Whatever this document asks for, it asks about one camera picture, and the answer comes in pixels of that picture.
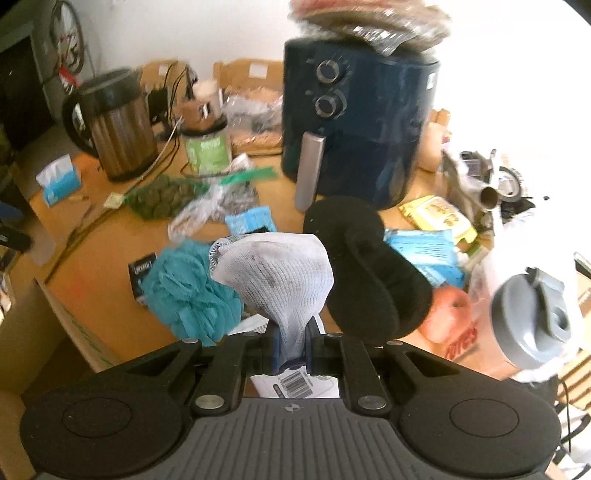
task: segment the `air fryer knob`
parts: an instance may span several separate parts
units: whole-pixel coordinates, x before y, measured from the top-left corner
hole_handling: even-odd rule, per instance
[[[316,76],[325,85],[332,85],[343,77],[344,71],[334,60],[321,61],[316,68]]]
[[[322,95],[314,104],[316,115],[321,118],[333,118],[343,111],[343,102],[337,96]]]

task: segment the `barcode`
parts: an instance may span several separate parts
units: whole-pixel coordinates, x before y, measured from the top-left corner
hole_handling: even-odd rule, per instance
[[[259,325],[258,327],[256,327],[253,332],[257,332],[257,333],[265,333],[265,331],[267,330],[267,324],[264,323],[263,325]]]
[[[304,375],[297,371],[279,380],[287,398],[306,398],[312,395],[312,390]]]

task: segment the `green jar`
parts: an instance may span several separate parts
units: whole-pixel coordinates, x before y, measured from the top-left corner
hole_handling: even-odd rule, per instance
[[[182,132],[191,169],[199,175],[215,175],[226,169],[232,161],[232,144],[228,121],[224,116],[211,128]]]

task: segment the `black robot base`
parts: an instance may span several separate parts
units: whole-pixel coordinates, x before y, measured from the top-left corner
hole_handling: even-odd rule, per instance
[[[278,329],[178,342],[41,397],[21,422],[39,478],[545,478],[560,440],[542,399],[399,341],[306,329],[340,398],[243,398],[276,374]]]

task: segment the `blue mesh loofah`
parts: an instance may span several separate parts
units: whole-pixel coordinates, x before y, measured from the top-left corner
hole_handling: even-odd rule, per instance
[[[209,277],[209,245],[186,240],[166,248],[142,282],[146,304],[179,339],[213,346],[238,322],[238,293]]]

